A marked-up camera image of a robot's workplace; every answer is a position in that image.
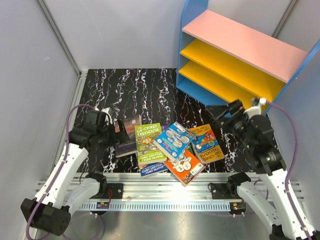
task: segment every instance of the blue book cover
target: blue book cover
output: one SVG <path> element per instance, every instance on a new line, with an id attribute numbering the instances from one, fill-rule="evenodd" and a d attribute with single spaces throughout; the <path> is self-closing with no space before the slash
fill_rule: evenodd
<path id="1" fill-rule="evenodd" d="M 170 160 L 174 161 L 196 136 L 194 132 L 184 128 L 175 121 L 155 140 L 156 145 Z"/>
<path id="2" fill-rule="evenodd" d="M 155 163 L 140 165 L 139 168 L 140 168 L 141 177 L 150 176 L 152 174 L 161 173 L 167 170 L 167 167 L 163 162 L 155 162 Z"/>

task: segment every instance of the white wall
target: white wall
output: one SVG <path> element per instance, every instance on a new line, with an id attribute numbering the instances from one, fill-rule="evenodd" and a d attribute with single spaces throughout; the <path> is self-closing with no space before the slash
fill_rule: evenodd
<path id="1" fill-rule="evenodd" d="M 320 39 L 319 10 L 319 0 L 300 0 L 278 39 L 309 52 Z"/>
<path id="2" fill-rule="evenodd" d="M 0 238 L 20 240 L 77 78 L 35 0 L 2 0 L 0 19 Z"/>
<path id="3" fill-rule="evenodd" d="M 208 9 L 272 35 L 290 0 L 209 0 Z"/>
<path id="4" fill-rule="evenodd" d="M 186 0 L 45 0 L 79 67 L 176 68 Z M 209 0 L 209 9 L 271 35 L 290 0 Z"/>
<path id="5" fill-rule="evenodd" d="M 297 126 L 299 148 L 292 180 L 301 185 L 307 210 L 315 228 L 320 229 L 320 52 L 302 71 L 278 104 L 286 109 Z M 290 122 L 274 107 L 268 113 L 283 159 L 290 166 L 295 138 Z"/>

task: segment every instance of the green book cover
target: green book cover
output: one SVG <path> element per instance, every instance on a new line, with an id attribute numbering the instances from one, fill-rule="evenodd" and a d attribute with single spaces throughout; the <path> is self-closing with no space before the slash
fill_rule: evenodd
<path id="1" fill-rule="evenodd" d="M 155 138 L 162 133 L 160 123 L 135 126 L 134 132 L 138 165 L 159 163 L 167 160 L 166 155 L 153 144 Z"/>

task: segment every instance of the yellow shelf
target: yellow shelf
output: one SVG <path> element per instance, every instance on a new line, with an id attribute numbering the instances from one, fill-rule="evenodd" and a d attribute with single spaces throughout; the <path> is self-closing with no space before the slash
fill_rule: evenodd
<path id="1" fill-rule="evenodd" d="M 251 99 L 256 97 L 193 61 L 189 61 L 179 73 L 227 102 L 241 100 L 246 109 L 251 107 Z"/>
<path id="2" fill-rule="evenodd" d="M 181 55 L 205 67 L 207 71 L 210 70 L 228 80 L 229 82 L 224 81 L 224 85 L 227 83 L 236 84 L 253 95 L 266 98 L 270 102 L 276 98 L 285 85 L 283 81 L 199 39 L 185 47 L 181 51 Z"/>

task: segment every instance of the orange book cover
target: orange book cover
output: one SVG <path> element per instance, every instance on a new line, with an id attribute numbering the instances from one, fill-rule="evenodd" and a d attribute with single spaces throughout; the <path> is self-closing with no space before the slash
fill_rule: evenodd
<path id="1" fill-rule="evenodd" d="M 184 186 L 205 169 L 205 166 L 187 149 L 174 161 L 167 159 L 164 164 Z"/>

